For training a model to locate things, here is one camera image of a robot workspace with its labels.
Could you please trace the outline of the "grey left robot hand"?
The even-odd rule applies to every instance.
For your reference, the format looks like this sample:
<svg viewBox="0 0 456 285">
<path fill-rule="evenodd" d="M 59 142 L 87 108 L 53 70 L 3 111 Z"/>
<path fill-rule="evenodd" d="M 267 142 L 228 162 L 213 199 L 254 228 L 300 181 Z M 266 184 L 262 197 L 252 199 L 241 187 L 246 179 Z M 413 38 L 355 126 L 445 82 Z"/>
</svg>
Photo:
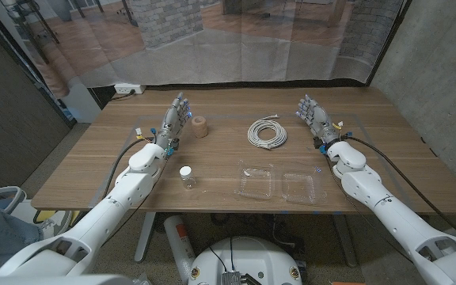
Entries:
<svg viewBox="0 0 456 285">
<path fill-rule="evenodd" d="M 166 149 L 174 139 L 179 138 L 182 128 L 191 117 L 192 112 L 188 99 L 180 92 L 173 99 L 172 104 L 165 113 L 160 129 L 156 134 L 155 143 L 161 148 Z"/>
</svg>

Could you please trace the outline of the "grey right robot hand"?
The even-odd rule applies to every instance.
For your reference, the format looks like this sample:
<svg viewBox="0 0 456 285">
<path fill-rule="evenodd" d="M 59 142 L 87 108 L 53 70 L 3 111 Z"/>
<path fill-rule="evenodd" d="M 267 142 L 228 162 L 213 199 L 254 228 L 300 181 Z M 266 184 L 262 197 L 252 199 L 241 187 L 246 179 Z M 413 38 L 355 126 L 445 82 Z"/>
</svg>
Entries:
<svg viewBox="0 0 456 285">
<path fill-rule="evenodd" d="M 339 131 L 334 127 L 331 117 L 307 94 L 299 101 L 296 115 L 309 127 L 316 148 L 340 140 Z"/>
</svg>

